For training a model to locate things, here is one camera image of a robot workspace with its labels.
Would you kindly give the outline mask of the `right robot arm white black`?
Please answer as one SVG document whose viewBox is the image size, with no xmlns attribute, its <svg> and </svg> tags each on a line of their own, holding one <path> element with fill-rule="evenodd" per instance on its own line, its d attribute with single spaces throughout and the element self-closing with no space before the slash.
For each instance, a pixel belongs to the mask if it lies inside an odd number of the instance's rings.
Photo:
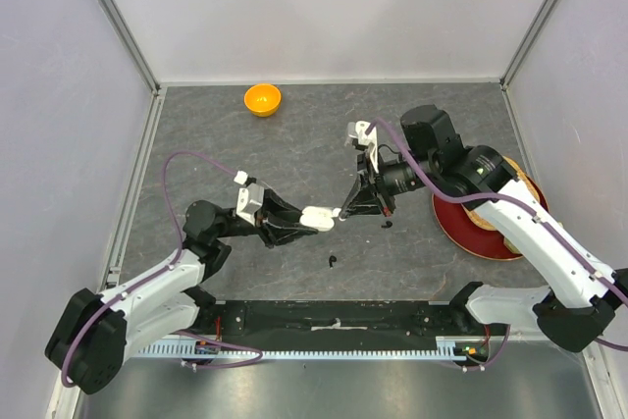
<svg viewBox="0 0 628 419">
<path fill-rule="evenodd" d="M 612 347 L 603 334 L 627 302 L 626 270 L 609 267 L 582 246 L 499 152 L 464 145 L 446 111 L 421 105 L 404 113 L 400 125 L 401 134 L 382 119 L 348 125 L 346 139 L 359 155 L 340 218 L 389 217 L 397 195 L 426 187 L 490 223 L 546 282 L 539 288 L 468 284 L 448 312 L 457 332 L 503 324 L 539 331 L 571 352 L 593 342 Z"/>
</svg>

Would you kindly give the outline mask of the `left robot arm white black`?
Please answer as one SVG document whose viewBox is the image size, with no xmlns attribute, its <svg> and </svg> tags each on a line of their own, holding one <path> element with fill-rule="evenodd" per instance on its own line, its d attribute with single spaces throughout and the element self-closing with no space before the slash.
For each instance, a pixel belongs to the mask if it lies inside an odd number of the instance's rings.
<svg viewBox="0 0 628 419">
<path fill-rule="evenodd" d="M 83 288 L 69 299 L 44 355 L 60 369 L 64 387 L 97 393 L 130 357 L 162 337 L 212 329 L 216 299 L 201 284 L 231 254 L 224 238 L 258 236 L 272 248 L 329 231 L 338 213 L 299 209 L 258 183 L 241 188 L 233 208 L 196 201 L 186 211 L 179 245 L 166 259 L 129 282 L 98 293 Z"/>
</svg>

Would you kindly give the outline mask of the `white earbud charging case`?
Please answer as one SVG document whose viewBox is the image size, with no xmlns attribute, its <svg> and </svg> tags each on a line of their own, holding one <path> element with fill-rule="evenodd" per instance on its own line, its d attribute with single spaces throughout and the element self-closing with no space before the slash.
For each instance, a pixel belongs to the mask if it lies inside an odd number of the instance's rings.
<svg viewBox="0 0 628 419">
<path fill-rule="evenodd" d="M 301 211 L 299 224 L 318 232 L 329 232 L 335 226 L 335 218 L 339 215 L 339 208 L 306 206 Z"/>
</svg>

